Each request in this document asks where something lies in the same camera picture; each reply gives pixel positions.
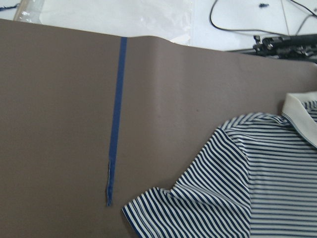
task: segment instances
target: polo shirt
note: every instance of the polo shirt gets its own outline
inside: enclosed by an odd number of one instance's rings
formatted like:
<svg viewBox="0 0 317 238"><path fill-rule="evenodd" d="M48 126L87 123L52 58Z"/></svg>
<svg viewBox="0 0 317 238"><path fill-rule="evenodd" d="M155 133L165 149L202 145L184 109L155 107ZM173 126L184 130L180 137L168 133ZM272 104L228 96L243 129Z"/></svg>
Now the polo shirt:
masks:
<svg viewBox="0 0 317 238"><path fill-rule="evenodd" d="M226 121L171 190L122 210L140 237L316 238L317 92L287 94L282 115Z"/></svg>

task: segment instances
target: white collar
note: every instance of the white collar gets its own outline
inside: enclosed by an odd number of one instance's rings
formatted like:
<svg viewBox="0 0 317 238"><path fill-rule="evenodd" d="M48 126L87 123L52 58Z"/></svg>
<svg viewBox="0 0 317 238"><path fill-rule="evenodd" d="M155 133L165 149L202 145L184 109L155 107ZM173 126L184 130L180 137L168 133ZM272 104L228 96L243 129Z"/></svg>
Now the white collar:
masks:
<svg viewBox="0 0 317 238"><path fill-rule="evenodd" d="M306 111L302 103L317 100L317 91L309 93L288 93L282 110L294 128L317 148L317 123Z"/></svg>

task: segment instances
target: brown mat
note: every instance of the brown mat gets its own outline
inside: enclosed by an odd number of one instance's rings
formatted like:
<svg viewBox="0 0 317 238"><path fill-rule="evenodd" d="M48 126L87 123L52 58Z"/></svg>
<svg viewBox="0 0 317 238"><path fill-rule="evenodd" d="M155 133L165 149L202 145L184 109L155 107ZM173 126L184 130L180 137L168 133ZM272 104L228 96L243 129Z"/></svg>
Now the brown mat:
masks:
<svg viewBox="0 0 317 238"><path fill-rule="evenodd" d="M215 127L317 90L312 63L128 39L112 207L105 185L120 38L0 20L3 238L136 237L121 207L170 188Z"/></svg>

